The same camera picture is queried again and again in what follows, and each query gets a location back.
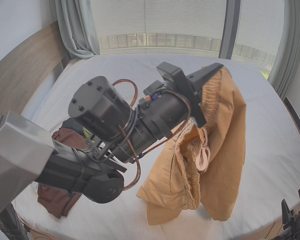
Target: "mattress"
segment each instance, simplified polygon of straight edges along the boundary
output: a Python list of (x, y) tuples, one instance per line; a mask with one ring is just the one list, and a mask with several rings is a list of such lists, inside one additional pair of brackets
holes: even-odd
[[(229, 220), (214, 221), (201, 205), (184, 210), (175, 220), (149, 226), (146, 203), (136, 193), (146, 179), (162, 146), (141, 159), (141, 178), (136, 186), (107, 204), (81, 196), (68, 217), (55, 218), (37, 203), (37, 193), (28, 186), (14, 201), (19, 216), (32, 228), (59, 239), (241, 239), (269, 226), (281, 217), (281, 201), (290, 207), (299, 203), (300, 136), (284, 104), (260, 71), (252, 64), (188, 55), (140, 54), (96, 56), (75, 62), (62, 72), (33, 117), (50, 133), (68, 118), (68, 105), (75, 91), (93, 77), (110, 82), (134, 81), (139, 90), (161, 80), (156, 66), (165, 61), (190, 74), (219, 62), (231, 72), (246, 103), (246, 157), (239, 195)], [(130, 84), (116, 86), (131, 102)], [(125, 184), (135, 177), (136, 166), (127, 164)]]

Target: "black baseboard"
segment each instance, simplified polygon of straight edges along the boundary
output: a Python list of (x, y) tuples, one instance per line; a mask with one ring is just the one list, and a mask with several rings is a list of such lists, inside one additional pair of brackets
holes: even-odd
[(296, 125), (298, 126), (298, 128), (300, 129), (300, 119), (296, 113), (296, 111), (294, 110), (293, 106), (291, 105), (291, 103), (289, 102), (289, 100), (287, 98), (284, 99), (283, 101), (285, 103), (285, 105), (287, 106), (287, 108), (289, 109), (289, 112), (291, 113), (291, 115), (293, 116)]

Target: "light green curtain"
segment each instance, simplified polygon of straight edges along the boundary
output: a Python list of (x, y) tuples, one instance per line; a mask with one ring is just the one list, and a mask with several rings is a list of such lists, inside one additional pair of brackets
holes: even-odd
[(61, 39), (71, 57), (100, 55), (90, 0), (55, 0), (55, 6)]
[(284, 24), (281, 41), (268, 77), (279, 97), (284, 100), (295, 78), (300, 61), (300, 0), (284, 1)]

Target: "pink drawstring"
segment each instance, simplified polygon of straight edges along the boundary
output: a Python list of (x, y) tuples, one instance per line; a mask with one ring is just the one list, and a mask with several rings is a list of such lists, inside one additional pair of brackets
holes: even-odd
[(210, 158), (210, 148), (207, 145), (207, 130), (206, 128), (203, 128), (205, 141), (202, 145), (202, 149), (200, 151), (200, 154), (195, 159), (196, 167), (199, 171), (206, 171), (209, 163)]

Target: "headboard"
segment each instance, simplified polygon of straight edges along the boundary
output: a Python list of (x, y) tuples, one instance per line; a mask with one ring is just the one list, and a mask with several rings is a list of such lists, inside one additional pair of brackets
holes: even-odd
[(0, 116), (21, 114), (44, 78), (67, 55), (57, 21), (16, 46), (0, 61)]

